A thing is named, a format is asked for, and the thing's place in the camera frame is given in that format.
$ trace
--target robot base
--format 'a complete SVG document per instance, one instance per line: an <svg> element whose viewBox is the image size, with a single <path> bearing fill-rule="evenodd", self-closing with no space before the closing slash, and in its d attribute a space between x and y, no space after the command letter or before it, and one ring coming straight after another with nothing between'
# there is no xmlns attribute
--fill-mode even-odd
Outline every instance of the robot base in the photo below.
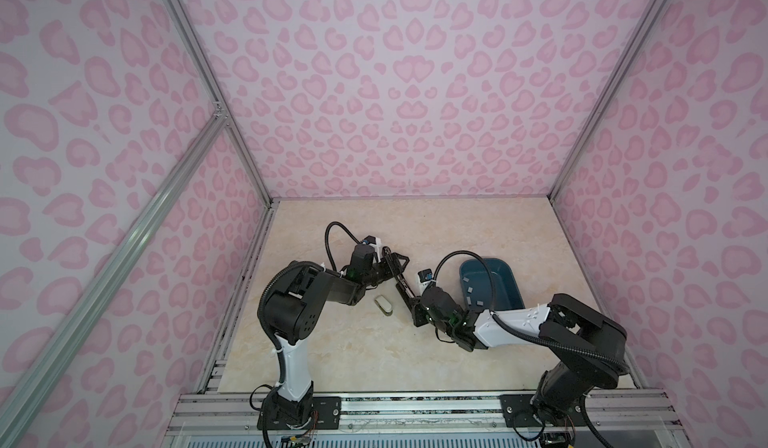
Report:
<svg viewBox="0 0 768 448"><path fill-rule="evenodd" d="M341 398L338 396L313 396L310 388L299 401L286 400L277 393L264 398L261 404L258 428L266 421L268 430L308 430L312 426L310 415L317 412L316 430L338 430Z"/></svg>
<svg viewBox="0 0 768 448"><path fill-rule="evenodd" d="M534 418L531 410L531 398L533 395L501 395L502 414L507 428L539 428L542 422ZM575 406L568 408L566 412L574 423L574 426L586 426L584 418L575 410Z"/></svg>

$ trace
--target aluminum rail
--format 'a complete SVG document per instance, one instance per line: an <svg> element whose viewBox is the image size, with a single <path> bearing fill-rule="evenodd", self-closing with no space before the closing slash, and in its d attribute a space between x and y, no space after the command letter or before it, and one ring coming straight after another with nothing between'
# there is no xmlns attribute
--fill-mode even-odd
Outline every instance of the aluminum rail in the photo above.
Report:
<svg viewBox="0 0 768 448"><path fill-rule="evenodd" d="M236 333L236 324L240 319L240 312L245 306L250 283L256 273L256 265L260 260L261 251L266 243L266 236L272 226L277 204L278 202L274 202L273 207L265 209L261 216L254 239L248 248L240 277L238 277L237 284L234 290L232 290L232 295L227 302L224 316L216 332L216 338L214 338L214 343L211 345L211 349L206 356L203 370L200 373L200 379L195 385L195 393L204 393L206 391L210 385L210 378L217 375L214 373L216 362L226 359L226 356L229 354L229 348Z"/></svg>
<svg viewBox="0 0 768 448"><path fill-rule="evenodd" d="M166 215L187 187L208 150L222 133L224 117L214 115L181 160L170 171L158 192L144 207L120 246L85 289L78 303L58 326L2 405L0 448L13 448L32 424L59 379L69 368L91 330L107 310Z"/></svg>
<svg viewBox="0 0 768 448"><path fill-rule="evenodd" d="M520 390L318 395L342 398L340 428L324 430L324 434L404 434L511 431L504 424L499 395L533 393ZM258 418L248 403L249 395L182 395L167 435L248 434L256 429ZM264 394L255 395L254 404L260 406L263 397ZM590 419L599 422L602 430L683 429L662 390L592 390L587 407Z"/></svg>
<svg viewBox="0 0 768 448"><path fill-rule="evenodd" d="M594 108L587 117L587 121L584 123L584 128L581 130L576 142L574 143L571 152L563 163L563 168L558 174L558 178L552 185L552 191L549 193L549 199L554 203L558 197L562 194L562 190L568 179L571 178L571 174L574 172L576 163L581 159L584 151L587 148L589 140L592 138L595 132L600 127L600 122L603 119L605 110L610 105L610 102L616 97L619 89L621 88L624 80L627 79L629 73L634 65L634 62L640 56L640 51L643 49L645 42L650 37L651 32L656 28L661 18L664 16L664 12L667 11L671 0L650 0L648 6L645 8L638 24L635 26L634 31L630 35L627 45L624 51L621 52L619 60L616 63L614 71L611 72L608 79L608 83L600 93L598 101L595 103Z"/></svg>
<svg viewBox="0 0 768 448"><path fill-rule="evenodd" d="M222 115L227 118L226 130L232 138L237 155L246 167L246 173L248 173L251 182L258 189L264 206L270 206L272 199L264 185L264 180L259 174L259 170L256 168L254 156L248 149L242 131L237 127L234 118L231 117L232 110L230 110L229 105L226 103L224 91L216 80L214 70L211 68L210 63L205 56L203 44L197 37L194 26L187 14L187 10L184 8L184 2L182 0L162 1L168 10L168 15L170 16L171 21L174 22L174 26L181 36L181 41L184 43L187 52L190 54L193 65L197 68L198 74L200 74L200 79L208 92L210 100L216 105L216 108L221 111Z"/></svg>

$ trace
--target pink leopard pattern backdrop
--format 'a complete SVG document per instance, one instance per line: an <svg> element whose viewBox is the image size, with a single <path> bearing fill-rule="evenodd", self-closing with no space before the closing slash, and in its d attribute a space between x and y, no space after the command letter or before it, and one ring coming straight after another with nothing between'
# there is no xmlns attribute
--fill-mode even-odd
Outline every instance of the pink leopard pattern backdrop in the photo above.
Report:
<svg viewBox="0 0 768 448"><path fill-rule="evenodd" d="M548 193L648 0L185 0L274 196Z"/></svg>
<svg viewBox="0 0 768 448"><path fill-rule="evenodd" d="M557 211L698 448L768 437L766 0L675 0Z"/></svg>
<svg viewBox="0 0 768 448"><path fill-rule="evenodd" d="M20 446L157 446L264 211L223 133Z"/></svg>
<svg viewBox="0 0 768 448"><path fill-rule="evenodd" d="M211 111L159 0L0 0L0 403Z"/></svg>

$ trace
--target beige tiled floor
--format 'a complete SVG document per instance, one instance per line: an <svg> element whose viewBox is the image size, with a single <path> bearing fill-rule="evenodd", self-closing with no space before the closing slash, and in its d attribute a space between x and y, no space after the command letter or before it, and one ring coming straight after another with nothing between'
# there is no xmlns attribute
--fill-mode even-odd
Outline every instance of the beige tiled floor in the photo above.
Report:
<svg viewBox="0 0 768 448"><path fill-rule="evenodd" d="M274 383L277 360L256 318L264 285L292 260L326 259L322 235L337 220L358 239L379 236L392 251L407 255L406 278L435 269L457 249L507 261L525 306L546 304L556 292L596 307L568 241L544 198L311 200L282 202L274 218L243 318L226 362L219 392L249 392ZM331 232L337 266L350 260L353 242ZM455 257L440 271L440 286L461 300ZM394 313L385 317L373 303L385 295ZM393 281L370 291L357 306L328 303L309 338L315 391L535 389L557 358L546 348L504 346L468 353L435 339L431 325L416 328ZM632 386L625 376L620 386Z"/></svg>

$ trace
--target black mounting plate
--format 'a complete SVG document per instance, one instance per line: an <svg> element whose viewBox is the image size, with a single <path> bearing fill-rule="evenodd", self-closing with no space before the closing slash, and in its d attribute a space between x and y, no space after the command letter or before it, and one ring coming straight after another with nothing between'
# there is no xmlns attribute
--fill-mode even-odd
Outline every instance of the black mounting plate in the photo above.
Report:
<svg viewBox="0 0 768 448"><path fill-rule="evenodd" d="M501 395L499 400L502 402L502 414L507 428L512 428L513 423L517 428L539 428L542 426L531 412L531 398L533 395ZM571 416L574 426L586 426L584 418L575 410L575 406L568 408L566 412Z"/></svg>
<svg viewBox="0 0 768 448"><path fill-rule="evenodd" d="M339 396L313 396L312 410L317 412L317 430L338 430L341 414L341 398ZM261 430L263 416L259 416L258 429ZM294 430L283 421L271 418L266 422L268 430Z"/></svg>

